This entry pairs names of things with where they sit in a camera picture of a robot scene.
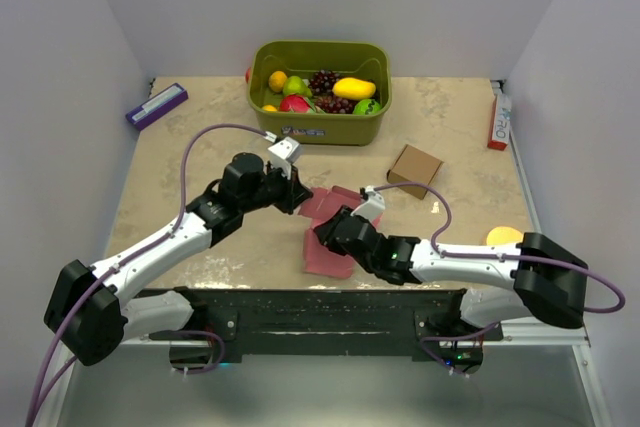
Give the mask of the pink paper box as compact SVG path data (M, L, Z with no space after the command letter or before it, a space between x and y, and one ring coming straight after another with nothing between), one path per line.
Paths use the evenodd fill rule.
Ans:
M352 275L355 261L349 256L341 256L330 252L317 240L313 228L329 220L341 207L356 208L360 202L360 193L343 187L331 189L314 187L313 198L306 201L299 214L311 220L305 231L303 241L303 258L307 273L324 275L338 279L347 279ZM381 216L372 224L376 226Z

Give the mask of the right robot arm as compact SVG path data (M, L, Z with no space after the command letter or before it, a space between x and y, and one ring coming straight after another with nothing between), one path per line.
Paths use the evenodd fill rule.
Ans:
M468 290L445 316L448 333L469 339L480 327L534 317L564 329L583 325L587 264L540 233L498 246L433 245L426 239L386 236L341 208L313 230L329 251L352 257L367 273L392 285L457 281Z

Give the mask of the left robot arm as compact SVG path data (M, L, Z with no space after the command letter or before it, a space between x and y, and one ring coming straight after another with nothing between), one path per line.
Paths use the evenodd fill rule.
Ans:
M240 229L246 214L275 207L291 215L312 191L289 162L276 166L240 153L167 226L127 251L91 266L74 260L60 271L45 325L85 366L108 357L128 336L175 330L200 337L207 315L181 293L138 298L149 283L180 262Z

